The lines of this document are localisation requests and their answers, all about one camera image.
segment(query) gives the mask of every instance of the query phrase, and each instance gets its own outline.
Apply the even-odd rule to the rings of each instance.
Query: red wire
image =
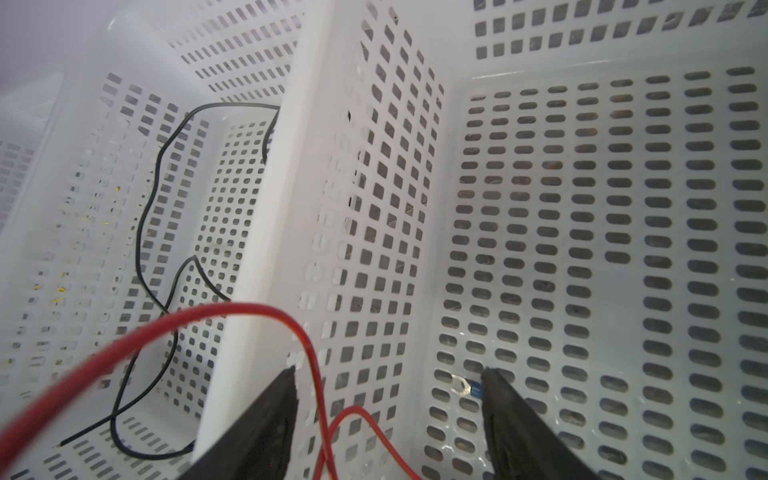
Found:
[[[36,399],[0,433],[0,477],[5,477],[6,471],[14,460],[31,443],[32,439],[45,428],[64,408],[76,399],[86,388],[102,375],[110,372],[122,359],[137,352],[149,342],[160,338],[165,333],[178,329],[211,316],[249,314],[267,316],[281,322],[291,329],[298,337],[312,370],[312,380],[315,384],[318,418],[320,420],[320,435],[323,438],[322,451],[328,459],[328,471],[333,480],[337,479],[336,465],[331,451],[331,435],[329,435],[326,401],[323,396],[323,383],[320,368],[317,364],[317,354],[312,342],[304,329],[282,310],[259,303],[212,303],[180,310],[170,315],[148,323],[115,341],[109,347],[94,354],[83,362],[77,369],[69,372],[62,380],[48,389]]]
[[[392,454],[392,457],[395,459],[395,462],[397,462],[397,465],[400,465],[400,468],[413,480],[421,480],[421,478],[414,472],[411,467],[408,466],[405,460],[402,459],[400,454],[395,450],[395,447],[392,446],[391,443],[389,443],[389,440],[387,440],[386,435],[384,435],[384,432],[379,428],[379,426],[376,424],[376,420],[373,419],[370,413],[368,413],[363,407],[358,405],[353,405],[351,407],[347,407],[333,419],[331,422],[331,426],[329,427],[329,434],[331,435],[331,438],[333,438],[333,435],[336,433],[336,430],[339,428],[339,424],[341,423],[344,418],[352,415],[357,414],[363,417],[366,422],[368,422],[368,425],[371,426],[374,433],[376,433],[376,436],[379,437],[379,440],[382,441],[384,446],[387,450],[389,450],[389,453]],[[325,450],[320,450],[320,453],[317,454],[317,463],[315,463],[315,473],[312,475],[312,480],[319,480],[320,476],[323,473],[323,463],[325,462]]]

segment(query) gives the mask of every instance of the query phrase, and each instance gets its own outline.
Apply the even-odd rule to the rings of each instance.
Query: black cable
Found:
[[[210,281],[208,276],[205,274],[203,270],[203,266],[200,264],[200,260],[197,258],[197,255],[193,255],[189,258],[187,258],[182,264],[181,267],[179,267],[179,270],[176,272],[176,276],[174,277],[174,281],[171,284],[170,287],[170,293],[168,295],[168,299],[165,304],[161,304],[160,300],[154,295],[153,292],[150,291],[149,286],[147,285],[146,281],[144,280],[144,274],[141,271],[141,232],[144,229],[144,222],[147,219],[147,215],[149,214],[149,211],[152,207],[152,203],[154,202],[154,198],[157,195],[157,189],[160,183],[160,167],[162,163],[162,157],[165,151],[170,147],[171,143],[178,137],[178,135],[181,133],[181,131],[184,129],[184,126],[191,120],[191,118],[199,111],[205,110],[207,108],[213,108],[213,107],[259,107],[259,108],[270,108],[273,110],[280,110],[279,107],[274,105],[268,105],[268,104],[258,104],[258,103],[244,103],[244,102],[238,102],[238,103],[213,103],[213,104],[204,104],[200,107],[197,107],[192,110],[189,114],[187,114],[186,117],[182,120],[181,124],[177,127],[177,129],[173,132],[173,134],[165,141],[163,144],[163,147],[160,149],[160,152],[157,154],[157,160],[155,162],[155,169],[154,169],[154,182],[152,185],[152,191],[150,193],[149,199],[147,200],[147,205],[144,207],[144,211],[141,214],[141,218],[139,220],[139,224],[137,227],[137,234],[136,234],[136,251],[135,251],[135,267],[136,267],[136,276],[139,279],[139,283],[144,288],[144,292],[147,293],[147,295],[152,299],[152,301],[158,305],[161,310],[162,314],[169,313],[168,308],[170,307],[171,302],[173,301],[174,294],[176,293],[176,288],[179,282],[179,279],[181,277],[181,274],[184,272],[184,268],[190,263],[194,262],[195,267],[197,268],[197,272],[200,274],[200,276],[203,279],[203,282],[208,286],[208,288],[211,289],[211,291],[214,292],[215,295],[220,297],[222,300],[228,301],[230,298],[226,295],[224,295],[219,289],[216,288],[216,286],[213,285],[213,283]],[[277,114],[273,117],[272,121],[270,122],[269,127],[267,128],[264,139],[262,140],[262,162],[266,164],[266,144],[269,140],[270,135],[272,134],[272,131],[275,127],[275,123],[277,122]],[[122,401],[122,397],[125,391],[125,387],[127,385],[127,381],[131,376],[131,371],[134,368],[134,364],[136,363],[136,360],[139,356],[139,353],[141,351],[139,350],[136,352],[133,357],[131,357],[131,361],[128,363],[128,366],[125,370],[125,374],[123,376],[123,379],[121,381],[120,389],[118,390],[118,396],[115,399],[114,407],[112,409],[112,413],[110,415],[107,415],[103,419],[99,420],[98,422],[88,426],[85,429],[82,429],[80,432],[75,433],[74,435],[66,438],[64,441],[59,443],[59,446],[67,445],[70,442],[73,442],[75,439],[78,439],[82,437],[83,435],[91,432],[92,430],[98,428],[99,426],[105,424],[106,422],[110,422],[110,433],[112,440],[114,441],[115,446],[118,447],[118,449],[123,452],[125,455],[134,457],[134,458],[141,458],[144,460],[166,460],[169,458],[175,458],[178,456],[186,455],[187,453],[192,452],[192,449],[194,448],[194,441],[187,445],[184,449],[179,450],[177,452],[168,452],[166,454],[159,454],[159,455],[150,455],[150,454],[144,454],[141,452],[135,452],[133,450],[130,450],[128,447],[126,447],[122,441],[119,438],[118,432],[117,432],[117,417],[118,415],[126,412],[129,408],[136,405],[138,402],[140,402],[145,396],[149,394],[149,392],[152,391],[152,389],[160,382],[165,372],[168,370],[168,367],[170,366],[170,363],[173,361],[174,355],[176,353],[176,348],[178,345],[179,340],[179,332],[178,330],[174,330],[174,340],[170,347],[170,352],[168,353],[168,357],[163,364],[162,369],[160,372],[155,376],[152,383],[135,399],[131,400],[128,404],[126,404],[123,407],[120,407],[120,403]]]

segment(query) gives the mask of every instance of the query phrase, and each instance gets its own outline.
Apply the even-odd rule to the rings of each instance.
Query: plastic basket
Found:
[[[501,368],[603,478],[768,478],[765,170],[768,2],[138,2],[79,66],[2,233],[7,419],[94,349],[154,318],[192,253],[235,300],[306,326],[330,415],[362,405],[425,478],[492,478],[480,400]],[[210,301],[194,273],[175,306]],[[196,458],[286,365],[300,411],[287,478],[319,451],[306,361],[281,326],[210,319],[119,424]],[[127,398],[168,343],[145,349]],[[14,479],[173,478],[107,429],[100,381]],[[343,478],[399,478],[371,430]]]

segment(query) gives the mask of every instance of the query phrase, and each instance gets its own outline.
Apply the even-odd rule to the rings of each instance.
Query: perforated basket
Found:
[[[59,100],[2,234],[7,419],[158,311],[192,253],[235,300],[285,309],[319,352],[330,415],[361,405],[425,478],[492,478],[480,399],[500,368],[603,478],[768,478],[768,2],[138,2]],[[211,301],[194,272],[174,305]],[[108,429],[122,368],[14,470],[173,478],[286,365],[300,410],[287,478],[319,451],[298,342],[258,319],[182,332],[157,391]],[[127,397],[170,340],[146,348]],[[343,478],[402,473],[360,420]]]

